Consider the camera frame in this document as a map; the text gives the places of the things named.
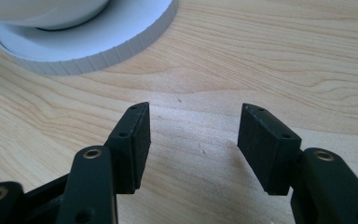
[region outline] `wood grain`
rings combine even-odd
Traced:
[[[181,0],[150,48],[82,76],[32,74],[0,50],[0,181],[28,191],[67,173],[144,101],[152,146],[120,223],[294,223],[236,147],[241,104],[358,175],[358,0]]]

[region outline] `black plastic part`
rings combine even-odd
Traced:
[[[24,223],[49,224],[56,221],[68,175],[25,194],[27,214]]]
[[[304,217],[311,214],[310,210],[294,208],[296,223],[358,223],[358,178],[344,160],[333,152],[308,148],[300,166],[311,196],[311,202],[302,203],[314,203],[317,211],[313,214],[315,222],[303,222],[308,220]]]
[[[76,153],[56,223],[117,223],[111,158],[101,146]]]
[[[133,194],[141,187],[150,143],[149,103],[133,105],[104,144],[117,159],[114,167],[117,194]]]
[[[242,105],[238,147],[269,195],[287,195],[300,145],[301,138],[266,109]]]
[[[0,183],[0,224],[117,223],[116,194],[141,185],[150,147],[149,104],[130,107],[105,144],[82,149],[69,175],[26,194],[19,183]],[[90,149],[102,154],[93,159],[94,150],[85,158]]]
[[[0,224],[20,223],[25,212],[22,186],[16,182],[0,183]]]
[[[296,224],[314,224],[319,216],[318,209],[307,187],[303,187],[302,190],[296,189],[293,191],[292,200],[290,201],[293,215]]]

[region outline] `wooden table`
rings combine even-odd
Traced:
[[[82,76],[33,74],[0,50],[0,181],[28,191],[68,173],[145,101],[152,145],[120,223],[294,223],[236,147],[241,104],[358,175],[358,0],[181,0],[150,48]]]

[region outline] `white plastic base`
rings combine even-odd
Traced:
[[[61,31],[0,21],[0,47],[32,72],[84,74],[147,48],[169,27],[177,8],[178,0],[111,0],[96,18]]]

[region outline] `white round object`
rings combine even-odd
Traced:
[[[48,30],[64,29],[96,16],[108,2],[109,0],[0,0],[0,21]]]
[[[36,73],[84,74],[147,48],[171,24],[177,8],[178,0],[111,0],[91,21],[61,31],[0,21],[0,47]]]

